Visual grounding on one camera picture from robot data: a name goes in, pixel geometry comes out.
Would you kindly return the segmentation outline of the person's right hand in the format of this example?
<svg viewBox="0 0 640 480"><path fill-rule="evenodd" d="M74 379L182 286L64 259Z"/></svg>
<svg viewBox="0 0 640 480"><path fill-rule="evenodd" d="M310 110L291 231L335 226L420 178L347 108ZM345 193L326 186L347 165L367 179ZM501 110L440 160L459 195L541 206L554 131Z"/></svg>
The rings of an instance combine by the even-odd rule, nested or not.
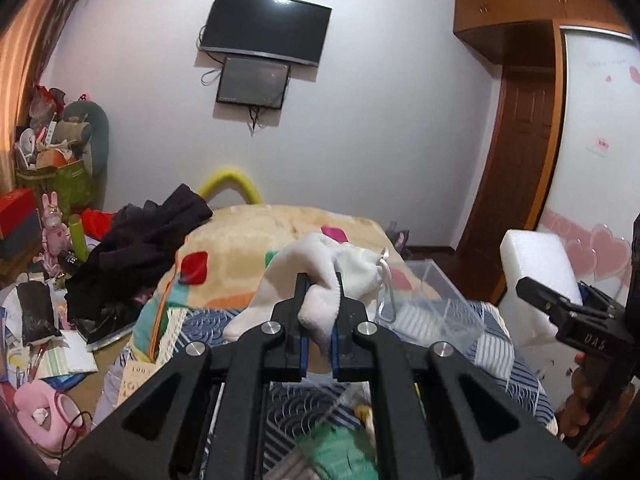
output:
<svg viewBox="0 0 640 480"><path fill-rule="evenodd" d="M564 408L558 415L560 435L566 438L576 437L590 419L587 413L587 404L592 397L593 388L585 373L586 357L583 353L577 353L575 356L577 368L570 381L572 393L566 399Z"/></svg>

